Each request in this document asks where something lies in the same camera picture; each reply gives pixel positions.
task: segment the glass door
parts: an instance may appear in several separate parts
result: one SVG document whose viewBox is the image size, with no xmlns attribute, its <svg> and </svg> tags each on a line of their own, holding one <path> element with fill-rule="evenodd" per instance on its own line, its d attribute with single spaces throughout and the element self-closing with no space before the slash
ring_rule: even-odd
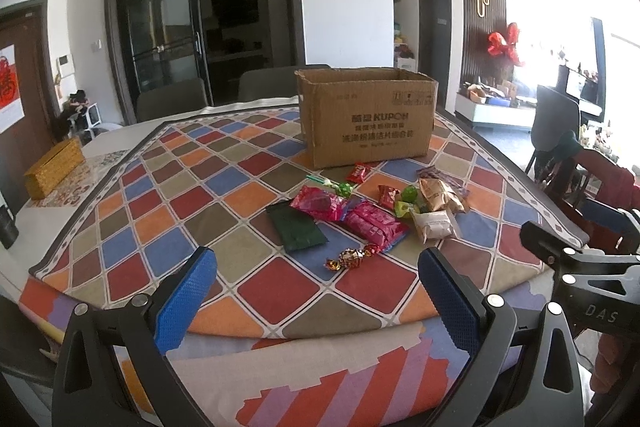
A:
<svg viewBox="0 0 640 427">
<path fill-rule="evenodd" d="M 208 89 L 200 16 L 192 6 L 193 0 L 126 0 L 134 103 L 140 92 L 190 78 L 204 79 Z"/>
</svg>

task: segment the dining table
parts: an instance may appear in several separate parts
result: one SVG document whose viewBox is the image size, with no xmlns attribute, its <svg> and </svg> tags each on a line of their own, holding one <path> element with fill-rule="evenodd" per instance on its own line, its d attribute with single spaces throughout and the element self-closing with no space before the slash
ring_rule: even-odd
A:
<svg viewBox="0 0 640 427">
<path fill-rule="evenodd" d="M 310 174 L 342 182 L 353 168 L 314 169 L 297 97 L 134 124 L 82 153 L 46 199 L 18 212 L 20 235 L 0 250 L 4 293 L 55 342 L 78 302 L 124 306 L 207 246 L 216 281 L 167 359 L 217 427 L 392 425 L 436 407 L 462 371 L 468 355 L 418 279 L 426 246 L 415 230 L 355 269 L 325 266 L 366 243 L 342 223 L 318 223 L 322 245 L 284 251 L 267 206 L 313 185 Z M 370 163 L 354 193 L 378 203 L 379 185 L 402 190 L 429 165 L 464 185 L 469 208 L 456 215 L 459 237 L 427 246 L 483 293 L 541 310 L 552 273 L 522 247 L 520 227 L 535 221 L 575 248 L 588 236 L 443 110 L 425 156 Z M 116 355 L 140 414 L 157 423 L 126 351 Z"/>
</svg>

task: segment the poster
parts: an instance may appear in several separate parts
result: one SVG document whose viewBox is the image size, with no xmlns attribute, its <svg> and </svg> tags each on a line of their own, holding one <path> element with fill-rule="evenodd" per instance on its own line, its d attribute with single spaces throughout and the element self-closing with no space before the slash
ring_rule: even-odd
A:
<svg viewBox="0 0 640 427">
<path fill-rule="evenodd" d="M 0 50 L 0 132 L 24 117 L 14 50 L 13 45 Z"/>
</svg>

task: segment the red chinese decoration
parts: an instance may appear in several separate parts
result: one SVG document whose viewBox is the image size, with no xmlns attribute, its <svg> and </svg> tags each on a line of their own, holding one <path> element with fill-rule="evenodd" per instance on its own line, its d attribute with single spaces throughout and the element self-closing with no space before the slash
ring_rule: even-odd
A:
<svg viewBox="0 0 640 427">
<path fill-rule="evenodd" d="M 524 66 L 524 62 L 520 61 L 518 50 L 516 49 L 519 37 L 520 29 L 515 22 L 512 22 L 507 28 L 506 39 L 498 32 L 493 32 L 489 35 L 489 47 L 487 51 L 492 57 L 507 55 L 514 66 Z"/>
<path fill-rule="evenodd" d="M 11 70 L 9 60 L 0 56 L 0 107 L 14 101 L 17 90 L 17 79 Z"/>
</svg>

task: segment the pink package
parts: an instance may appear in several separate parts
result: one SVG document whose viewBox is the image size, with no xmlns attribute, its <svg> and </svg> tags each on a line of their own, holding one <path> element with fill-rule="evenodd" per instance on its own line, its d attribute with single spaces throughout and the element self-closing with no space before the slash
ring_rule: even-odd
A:
<svg viewBox="0 0 640 427">
<path fill-rule="evenodd" d="M 363 201 L 348 212 L 344 223 L 359 237 L 382 248 L 383 252 L 391 250 L 410 230 L 395 216 L 370 201 Z"/>
<path fill-rule="evenodd" d="M 341 221 L 347 210 L 348 200 L 322 188 L 304 185 L 289 206 L 306 212 L 321 221 Z"/>
</svg>

